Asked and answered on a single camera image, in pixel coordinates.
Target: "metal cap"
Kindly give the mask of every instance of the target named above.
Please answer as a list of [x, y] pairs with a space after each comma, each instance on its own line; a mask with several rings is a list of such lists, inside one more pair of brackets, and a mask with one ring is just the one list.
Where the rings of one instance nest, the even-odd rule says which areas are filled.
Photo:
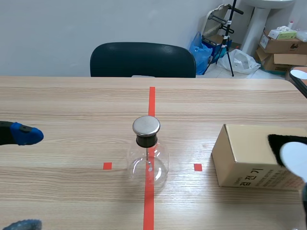
[[140, 137], [151, 137], [160, 130], [160, 122], [154, 116], [141, 116], [133, 122], [132, 129]]

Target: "red tape line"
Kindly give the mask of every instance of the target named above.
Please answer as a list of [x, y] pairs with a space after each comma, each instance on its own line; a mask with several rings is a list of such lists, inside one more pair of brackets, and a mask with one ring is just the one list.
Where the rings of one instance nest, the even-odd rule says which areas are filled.
[[[155, 87], [149, 88], [148, 115], [155, 116]], [[143, 230], [154, 230], [154, 149], [149, 148], [152, 170], [146, 164]]]

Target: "glass flask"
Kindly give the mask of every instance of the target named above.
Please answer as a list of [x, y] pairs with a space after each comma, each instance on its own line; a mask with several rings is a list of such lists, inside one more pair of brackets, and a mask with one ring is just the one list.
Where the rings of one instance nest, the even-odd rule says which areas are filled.
[[142, 116], [133, 122], [136, 140], [127, 154], [130, 178], [138, 184], [160, 184], [167, 177], [169, 155], [167, 147], [157, 138], [160, 122], [153, 116]]

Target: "cardboard box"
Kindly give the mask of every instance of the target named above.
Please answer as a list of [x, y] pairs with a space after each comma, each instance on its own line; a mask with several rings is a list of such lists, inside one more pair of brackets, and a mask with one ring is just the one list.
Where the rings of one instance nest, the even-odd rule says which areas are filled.
[[277, 164], [269, 134], [307, 137], [301, 128], [223, 125], [212, 150], [220, 186], [293, 191], [304, 186], [300, 177]]
[[261, 63], [261, 68], [272, 74], [285, 75], [291, 66], [307, 65], [307, 55], [302, 54], [268, 54], [258, 47], [255, 60]]
[[295, 38], [296, 33], [297, 32], [295, 30], [291, 30], [291, 31], [271, 30], [270, 33], [268, 34], [268, 36], [275, 39], [275, 40], [282, 40], [282, 39]]
[[269, 54], [307, 54], [307, 42], [302, 42], [297, 38], [274, 40], [268, 37], [267, 32], [263, 32], [260, 46], [265, 53]]

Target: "black office chair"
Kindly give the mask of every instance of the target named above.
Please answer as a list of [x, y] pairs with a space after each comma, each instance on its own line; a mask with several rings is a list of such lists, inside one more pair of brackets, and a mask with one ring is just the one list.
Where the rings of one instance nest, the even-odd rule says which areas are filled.
[[98, 46], [91, 56], [92, 77], [133, 75], [195, 78], [193, 55], [178, 46], [142, 42], [115, 42]]

